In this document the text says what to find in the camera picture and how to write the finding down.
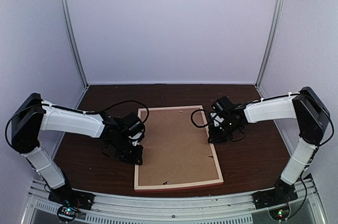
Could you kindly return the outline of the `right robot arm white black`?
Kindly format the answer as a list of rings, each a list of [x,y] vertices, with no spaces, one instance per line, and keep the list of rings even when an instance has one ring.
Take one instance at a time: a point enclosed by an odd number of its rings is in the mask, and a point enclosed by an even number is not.
[[[271,191],[274,203],[283,203],[291,188],[311,164],[328,127],[333,127],[331,114],[311,87],[298,92],[261,98],[234,104],[226,96],[216,100],[208,116],[209,143],[232,141],[236,131],[243,133],[245,126],[260,122],[293,120],[298,127],[298,142],[280,175],[281,184]]]

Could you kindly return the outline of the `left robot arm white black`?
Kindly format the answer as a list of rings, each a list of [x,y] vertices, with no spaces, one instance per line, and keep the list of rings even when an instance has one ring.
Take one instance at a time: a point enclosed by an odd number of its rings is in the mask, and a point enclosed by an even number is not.
[[[51,159],[39,141],[41,131],[56,131],[102,138],[112,146],[118,158],[126,163],[142,165],[145,121],[135,113],[113,117],[110,108],[85,111],[59,106],[30,94],[5,126],[5,140],[21,154],[45,180],[55,196],[65,205],[76,200],[76,193],[67,187],[66,176]]]

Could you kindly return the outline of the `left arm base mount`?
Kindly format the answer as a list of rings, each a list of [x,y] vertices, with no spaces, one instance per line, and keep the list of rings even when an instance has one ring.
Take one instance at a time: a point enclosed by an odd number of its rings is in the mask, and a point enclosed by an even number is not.
[[[65,184],[59,188],[49,188],[48,199],[73,209],[91,210],[95,196],[89,192],[74,190],[66,179]]]

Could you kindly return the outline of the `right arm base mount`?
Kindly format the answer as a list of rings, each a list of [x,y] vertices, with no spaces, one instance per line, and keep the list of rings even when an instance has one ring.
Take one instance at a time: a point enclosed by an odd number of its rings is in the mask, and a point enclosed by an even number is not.
[[[289,185],[280,178],[274,184],[274,188],[257,191],[252,194],[256,209],[269,208],[298,199],[295,186]]]

